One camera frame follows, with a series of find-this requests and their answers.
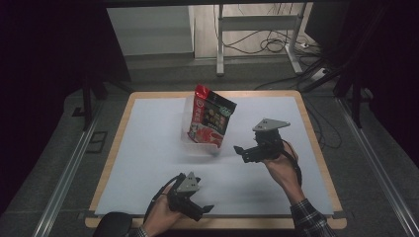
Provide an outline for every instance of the person's right hand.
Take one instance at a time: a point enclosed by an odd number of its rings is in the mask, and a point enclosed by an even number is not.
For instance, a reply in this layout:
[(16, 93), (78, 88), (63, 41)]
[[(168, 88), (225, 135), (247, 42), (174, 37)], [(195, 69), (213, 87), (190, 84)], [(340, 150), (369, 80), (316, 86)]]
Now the person's right hand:
[[(298, 156), (293, 151), (292, 146), (284, 142), (284, 150), (294, 156), (296, 161)], [(291, 161), (283, 154), (275, 160), (263, 160), (272, 178), (283, 188), (291, 204), (296, 204), (305, 199), (304, 193), (298, 184), (296, 172)]]

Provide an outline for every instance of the table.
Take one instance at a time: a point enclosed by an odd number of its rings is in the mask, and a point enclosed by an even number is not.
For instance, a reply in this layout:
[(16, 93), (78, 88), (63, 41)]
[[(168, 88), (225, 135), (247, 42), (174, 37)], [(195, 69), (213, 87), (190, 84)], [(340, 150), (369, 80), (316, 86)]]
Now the table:
[[(328, 218), (329, 225), (334, 229), (342, 229), (346, 227), (346, 218), (339, 218), (338, 215), (343, 211), (339, 198), (336, 194), (333, 182), (330, 178), (327, 166), (322, 156), (320, 147), (317, 143), (316, 136), (308, 118), (301, 95), (297, 91), (219, 91), (217, 92), (223, 97), (294, 97), (297, 103), (304, 127), (307, 131), (309, 142), (315, 154), (320, 173), (325, 182), (326, 190), (331, 198), (334, 215)], [(152, 98), (186, 98), (193, 92), (137, 92), (132, 93), (126, 104), (126, 109), (114, 139), (111, 151), (108, 156), (105, 168), (103, 170), (97, 190), (91, 201), (89, 210), (94, 211), (99, 203), (101, 194), (108, 182), (112, 167), (117, 158), (120, 144), (122, 142), (126, 125), (131, 114), (131, 108), (136, 99), (152, 99)], [(85, 219), (86, 226), (95, 228), (100, 222), (99, 217), (87, 217)], [(132, 227), (138, 227), (142, 223), (142, 218), (135, 218)], [(199, 222), (191, 219), (182, 219), (175, 226), (175, 229), (292, 229), (293, 220), (291, 218), (207, 218), (204, 217)]]

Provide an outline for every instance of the gray carpet floor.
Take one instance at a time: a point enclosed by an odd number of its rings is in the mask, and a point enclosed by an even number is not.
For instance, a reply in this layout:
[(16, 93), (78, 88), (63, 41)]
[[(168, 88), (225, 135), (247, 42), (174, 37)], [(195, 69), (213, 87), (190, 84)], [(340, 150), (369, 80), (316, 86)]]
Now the gray carpet floor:
[[(123, 82), (134, 91), (192, 91), (198, 83), (212, 90), (289, 90), (295, 88), (291, 65), (285, 58), (230, 59), (224, 77), (216, 77), (213, 60), (128, 61), (131, 82)], [(344, 113), (332, 94), (334, 81), (305, 93), (303, 99), (330, 175), (341, 200), (348, 226), (336, 230), (339, 236), (407, 236), (393, 206), (377, 181), (362, 147), (350, 129)], [(128, 93), (106, 83), (109, 97), (103, 102), (96, 132), (108, 134), (100, 149), (91, 143), (75, 174), (68, 194), (49, 236), (92, 236), (94, 230), (84, 217), (108, 157)], [(0, 218), (0, 236), (32, 236), (69, 157), (82, 134), (84, 119), (74, 117), (82, 108), (81, 92), (65, 101), (61, 121), (45, 148), (37, 166), (27, 178)], [(419, 171), (404, 151), (377, 122), (368, 103), (361, 106), (362, 131), (397, 190), (416, 218), (419, 217)], [(293, 236), (279, 230), (168, 231), (163, 236)]]

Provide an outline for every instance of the snack bag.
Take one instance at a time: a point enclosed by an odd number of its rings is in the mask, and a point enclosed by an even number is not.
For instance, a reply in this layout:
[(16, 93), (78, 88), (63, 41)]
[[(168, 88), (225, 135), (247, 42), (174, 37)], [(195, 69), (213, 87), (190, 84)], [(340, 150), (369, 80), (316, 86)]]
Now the snack bag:
[(235, 107), (235, 103), (198, 85), (195, 89), (189, 137), (198, 143), (216, 144), (219, 148)]

